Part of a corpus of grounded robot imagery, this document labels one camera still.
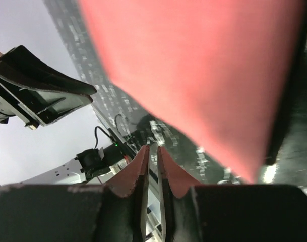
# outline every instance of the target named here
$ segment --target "cable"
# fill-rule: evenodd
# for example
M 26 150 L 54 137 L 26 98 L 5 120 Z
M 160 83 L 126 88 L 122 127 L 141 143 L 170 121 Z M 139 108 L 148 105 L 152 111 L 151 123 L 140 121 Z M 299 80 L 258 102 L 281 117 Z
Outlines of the cable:
M 116 130 L 119 132 L 120 135 L 122 135 L 122 134 L 121 134 L 121 132 L 118 130 L 118 125 L 117 125 L 117 117 L 119 117 L 119 116 L 120 116 L 122 119 L 125 119 L 129 124 L 131 124 L 131 125 L 137 125 L 136 123 L 131 122 L 131 121 L 128 119 L 128 117 L 122 116 L 122 114 L 119 113 L 118 115 L 115 116 L 115 118 L 114 118 L 114 123 L 115 123 L 115 126 L 116 126 Z
M 99 183 L 103 184 L 103 182 L 99 179 L 99 177 L 97 176 L 97 179 L 99 181 Z
M 109 137 L 110 140 L 112 140 L 113 143 L 115 143 L 115 140 L 113 139 L 113 137 L 111 135 L 109 135 L 102 127 L 96 126 L 95 129 L 94 129 L 94 135 L 95 135 L 95 140 L 96 140 L 94 149 L 96 149 L 97 146 L 98 146 L 97 129 L 100 129 L 106 136 Z

